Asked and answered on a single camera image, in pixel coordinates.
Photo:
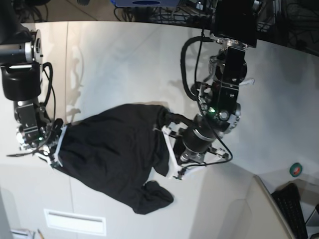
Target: air vent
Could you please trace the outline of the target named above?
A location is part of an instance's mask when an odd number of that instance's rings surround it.
[[[46,224],[49,228],[75,233],[106,236],[106,220],[73,213],[44,209]]]

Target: green led light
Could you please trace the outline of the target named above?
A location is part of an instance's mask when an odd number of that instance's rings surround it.
[[[211,112],[211,113],[215,113],[215,109],[214,108],[209,108],[209,110],[208,110],[209,112]]]

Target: white table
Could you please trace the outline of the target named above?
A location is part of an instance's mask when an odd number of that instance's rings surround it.
[[[183,44],[200,30],[185,27],[128,22],[69,22],[37,24],[44,38],[44,54],[54,67],[54,87],[58,96],[59,115],[68,121],[82,120],[111,107],[125,103],[162,104],[173,112],[192,118],[196,103],[187,98],[182,88],[179,59]],[[208,58],[217,53],[218,44],[204,43],[199,64],[199,79],[207,75]],[[193,80],[193,68],[198,51],[194,44],[187,52],[187,76]],[[147,217],[136,215],[127,206],[95,192],[79,181],[65,175],[50,175],[51,181],[63,180],[62,192],[54,186],[55,197],[63,194],[71,204],[60,202],[34,206],[69,210],[107,218],[109,238],[216,238],[224,214],[231,202],[245,198],[253,174],[264,179],[268,189],[293,178],[289,167],[300,162],[304,175],[319,177],[319,59],[302,52],[258,41],[256,49],[246,53],[247,77],[256,79],[252,87],[240,89],[238,102],[242,106],[239,125],[224,142],[234,154],[233,163],[210,167],[192,178],[179,182],[155,173],[156,179],[175,196],[175,202]],[[4,99],[5,136],[1,135],[3,154],[15,149],[13,109]],[[11,172],[22,167],[24,177],[28,168],[45,165],[32,158],[0,159],[0,185],[20,195],[22,179]],[[31,187],[34,181],[24,183]],[[49,189],[41,187],[46,194]],[[32,202],[32,195],[27,199]],[[18,209],[19,217],[26,214]],[[307,214],[310,207],[305,206]],[[24,221],[24,227],[35,223]],[[47,230],[55,238],[55,231]],[[79,239],[95,238],[78,235]]]

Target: black cloth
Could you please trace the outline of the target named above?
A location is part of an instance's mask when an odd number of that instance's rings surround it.
[[[163,134],[163,106],[122,105],[70,126],[64,136],[58,170],[88,187],[147,214],[168,206],[172,195],[156,181],[151,168],[168,173],[169,153]]]

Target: electronic equipment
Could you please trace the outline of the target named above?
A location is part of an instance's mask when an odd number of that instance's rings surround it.
[[[222,142],[223,135],[230,133],[238,124],[241,107],[237,103],[239,86],[244,82],[247,64],[244,60],[245,50],[256,47],[257,16],[261,9],[257,0],[223,0],[218,1],[214,15],[203,18],[211,25],[211,35],[202,35],[188,40],[181,51],[181,73],[184,89],[188,97],[196,101],[199,113],[193,120],[170,114],[168,124],[158,130],[162,131],[174,171],[172,176],[182,179],[187,172],[199,166],[229,162],[233,156]],[[221,49],[210,57],[209,75],[203,81],[197,81],[189,89],[186,79],[185,54],[194,42],[215,42]],[[57,152],[65,132],[61,119],[53,120],[46,112],[46,104],[52,88],[53,69],[50,63],[42,63],[40,31],[29,31],[16,19],[10,0],[0,1],[0,67],[4,95],[14,102],[14,114],[20,126],[17,138],[22,149],[29,153],[12,156],[37,154],[52,167],[62,166]],[[42,71],[49,79],[47,98],[39,103],[40,81]],[[183,122],[186,129],[172,131],[169,123]],[[172,147],[169,137],[174,137]],[[213,143],[218,140],[224,149],[216,149]],[[206,153],[215,155],[213,162],[205,162]]]

